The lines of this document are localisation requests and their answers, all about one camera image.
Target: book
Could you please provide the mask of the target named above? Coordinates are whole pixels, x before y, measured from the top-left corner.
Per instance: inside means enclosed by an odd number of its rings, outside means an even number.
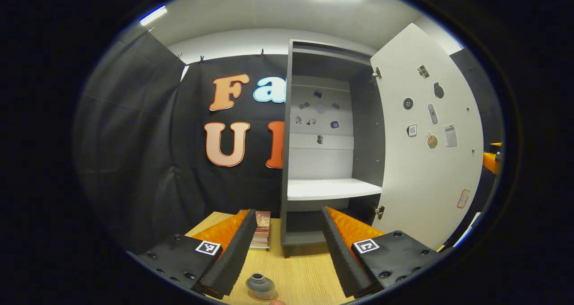
[[[246,209],[240,209],[239,213],[246,212]],[[269,233],[271,228],[271,212],[256,211],[257,229],[253,234],[252,243],[249,246],[250,251],[269,251]]]

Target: open cabinet door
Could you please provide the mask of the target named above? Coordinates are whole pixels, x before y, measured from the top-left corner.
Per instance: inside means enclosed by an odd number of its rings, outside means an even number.
[[[437,250],[461,223],[480,179],[476,101],[449,55],[412,23],[371,64],[381,72],[386,138],[385,212],[373,227],[404,231]]]

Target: black foam pad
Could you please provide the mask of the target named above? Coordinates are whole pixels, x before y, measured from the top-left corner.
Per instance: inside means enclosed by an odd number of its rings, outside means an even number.
[[[354,243],[351,249],[382,288],[398,283],[440,257],[402,231]]]
[[[244,266],[249,245],[256,229],[256,212],[251,209],[231,239],[224,254],[201,278],[201,290],[197,290],[198,285],[194,290],[218,299],[223,299],[223,295],[229,295]]]
[[[324,219],[323,235],[345,297],[361,297],[373,291],[374,281],[347,248],[329,211],[326,207],[321,207],[321,211]]]
[[[220,246],[210,254],[197,251],[200,246],[205,246],[205,242],[175,234],[137,257],[175,283],[193,288],[222,252]]]

